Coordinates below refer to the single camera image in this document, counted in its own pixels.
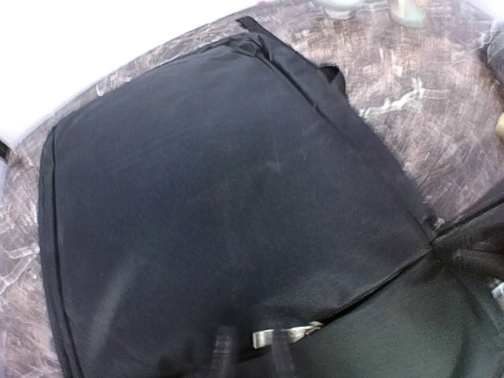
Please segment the black student bag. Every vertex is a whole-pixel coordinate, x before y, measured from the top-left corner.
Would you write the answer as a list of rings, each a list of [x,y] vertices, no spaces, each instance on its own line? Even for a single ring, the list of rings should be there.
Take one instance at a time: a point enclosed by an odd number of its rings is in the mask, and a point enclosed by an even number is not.
[[[500,377],[503,187],[441,225],[316,66],[242,17],[56,124],[39,171],[66,377]]]

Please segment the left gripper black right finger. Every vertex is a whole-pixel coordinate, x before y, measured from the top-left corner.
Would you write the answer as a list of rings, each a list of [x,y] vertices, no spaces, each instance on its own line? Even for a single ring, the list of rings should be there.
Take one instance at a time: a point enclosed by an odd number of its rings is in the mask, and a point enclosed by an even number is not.
[[[284,330],[275,330],[272,337],[272,360],[275,377],[292,378],[294,362],[292,360],[288,334]]]

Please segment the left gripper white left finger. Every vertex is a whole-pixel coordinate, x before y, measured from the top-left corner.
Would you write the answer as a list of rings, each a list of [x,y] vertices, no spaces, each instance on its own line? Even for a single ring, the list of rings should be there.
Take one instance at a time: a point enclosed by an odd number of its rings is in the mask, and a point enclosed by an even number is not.
[[[208,377],[235,377],[235,360],[238,350],[237,330],[232,326],[218,328],[213,344],[212,359],[208,368]]]

